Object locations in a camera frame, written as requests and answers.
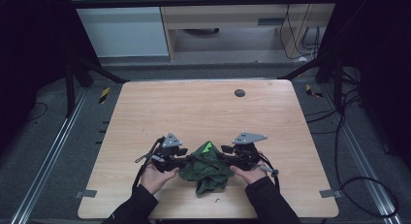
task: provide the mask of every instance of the black pole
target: black pole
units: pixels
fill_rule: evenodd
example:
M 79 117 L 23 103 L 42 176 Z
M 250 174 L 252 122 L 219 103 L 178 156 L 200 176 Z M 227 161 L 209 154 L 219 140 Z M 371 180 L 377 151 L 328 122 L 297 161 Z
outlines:
M 75 9 L 103 8 L 147 8 L 181 6 L 222 6 L 222 5 L 273 5 L 273 4 L 326 4 L 338 0 L 79 0 L 69 2 L 48 2 L 50 7 Z

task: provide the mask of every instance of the hand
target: hand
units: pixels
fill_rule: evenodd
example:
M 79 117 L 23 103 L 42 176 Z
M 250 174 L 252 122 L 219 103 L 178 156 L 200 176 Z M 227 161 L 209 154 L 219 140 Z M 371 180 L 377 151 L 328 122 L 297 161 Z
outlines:
M 169 172 L 160 173 L 152 163 L 149 163 L 142 173 L 141 185 L 154 195 L 167 181 L 177 175 L 178 170 L 179 168 L 174 168 Z
M 258 162 L 257 166 L 250 171 L 243 171 L 242 169 L 231 166 L 230 169 L 238 176 L 241 176 L 248 184 L 251 184 L 260 178 L 267 176 L 267 172 L 260 168 L 265 165 L 263 161 Z

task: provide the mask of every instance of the white cabinet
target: white cabinet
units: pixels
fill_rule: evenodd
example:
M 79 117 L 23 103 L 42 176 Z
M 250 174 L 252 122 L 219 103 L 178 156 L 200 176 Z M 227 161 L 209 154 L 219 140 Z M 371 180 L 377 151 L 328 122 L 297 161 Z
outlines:
M 99 58 L 169 56 L 159 8 L 78 10 Z

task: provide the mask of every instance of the metal rail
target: metal rail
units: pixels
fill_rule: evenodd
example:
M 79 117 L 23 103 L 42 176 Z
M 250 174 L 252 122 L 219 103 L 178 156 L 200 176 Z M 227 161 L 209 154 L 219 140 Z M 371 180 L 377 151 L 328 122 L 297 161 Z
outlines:
M 327 85 L 321 85 L 321 87 L 323 91 L 325 91 L 324 92 L 325 96 L 327 97 L 330 105 L 334 108 L 334 104 L 331 98 L 332 97 L 331 90 L 327 87 Z M 340 117 L 338 116 L 338 114 L 335 114 L 335 117 L 339 121 Z M 342 125 L 341 131 L 342 131 L 342 134 L 345 140 L 347 141 L 347 146 L 352 156 L 354 157 L 354 161 L 356 162 L 361 175 L 379 180 L 378 175 L 375 173 L 371 164 L 368 162 L 363 151 L 361 150 L 360 144 L 357 142 L 347 121 L 346 123 L 344 123 L 344 125 Z M 381 214 L 387 215 L 387 214 L 392 213 L 395 210 L 393 202 L 391 201 L 390 196 L 388 195 L 384 187 L 380 186 L 379 184 L 370 182 L 370 181 L 366 181 L 365 184 L 375 202 L 375 205 L 378 207 Z M 402 223 L 398 214 L 396 214 L 395 216 L 391 218 L 385 218 L 384 221 L 387 224 Z
M 18 207 L 17 211 L 13 215 L 12 224 L 24 224 L 27 222 L 33 207 L 36 205 L 37 200 L 40 197 L 40 194 L 45 187 L 48 176 L 51 173 L 55 162 L 57 161 L 58 155 L 60 154 L 61 149 L 63 148 L 64 143 L 67 140 L 67 137 L 72 130 L 72 127 L 79 115 L 82 104 L 84 103 L 84 97 L 87 92 L 86 88 L 80 90 L 80 95 L 76 101 L 77 105 L 73 111 L 73 114 L 66 118 L 60 131 L 58 132 L 54 143 L 52 144 L 45 161 L 43 162 L 42 167 L 38 171 L 33 183 L 31 184 L 28 192 L 26 193 L 23 201 Z
M 148 8 L 222 5 L 327 4 L 339 0 L 77 0 L 47 2 L 48 7 L 75 9 Z

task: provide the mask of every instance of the metal bracket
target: metal bracket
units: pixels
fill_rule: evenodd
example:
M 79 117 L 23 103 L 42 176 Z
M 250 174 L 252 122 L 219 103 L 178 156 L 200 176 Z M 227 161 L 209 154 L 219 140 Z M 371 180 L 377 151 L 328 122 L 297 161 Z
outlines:
M 83 198 L 83 197 L 95 198 L 96 194 L 97 194 L 96 190 L 85 189 L 84 191 L 77 191 L 75 194 L 75 198 Z
M 241 132 L 235 139 L 233 139 L 233 144 L 252 144 L 257 141 L 266 140 L 266 135 L 256 135 Z
M 341 191 L 332 191 L 332 190 L 320 190 L 320 195 L 322 198 L 328 198 L 328 197 L 334 197 L 334 198 L 340 198 L 342 197 Z
M 180 141 L 172 132 L 170 132 L 164 140 L 162 147 L 167 148 L 179 145 L 182 145 L 182 141 Z

